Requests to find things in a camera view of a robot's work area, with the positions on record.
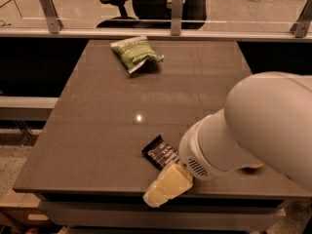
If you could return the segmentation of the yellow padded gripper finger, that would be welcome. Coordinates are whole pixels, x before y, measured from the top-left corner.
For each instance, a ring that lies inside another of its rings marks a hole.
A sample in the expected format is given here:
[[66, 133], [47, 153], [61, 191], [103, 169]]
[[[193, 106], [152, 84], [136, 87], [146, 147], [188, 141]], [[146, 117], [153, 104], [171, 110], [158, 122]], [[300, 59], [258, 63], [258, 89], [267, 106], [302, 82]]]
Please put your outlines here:
[[193, 186], [193, 176], [180, 164], [170, 164], [159, 173], [143, 195], [144, 202], [159, 208]]

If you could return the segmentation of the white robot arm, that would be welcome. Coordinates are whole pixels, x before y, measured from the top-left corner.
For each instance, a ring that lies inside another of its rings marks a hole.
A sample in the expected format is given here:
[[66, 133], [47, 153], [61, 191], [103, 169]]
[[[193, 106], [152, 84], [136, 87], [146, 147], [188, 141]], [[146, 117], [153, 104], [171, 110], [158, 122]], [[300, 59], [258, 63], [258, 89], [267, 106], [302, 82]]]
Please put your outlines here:
[[179, 160], [165, 165], [143, 195], [158, 208], [193, 186], [232, 171], [267, 165], [312, 189], [312, 76], [262, 72], [239, 82], [224, 107], [182, 137]]

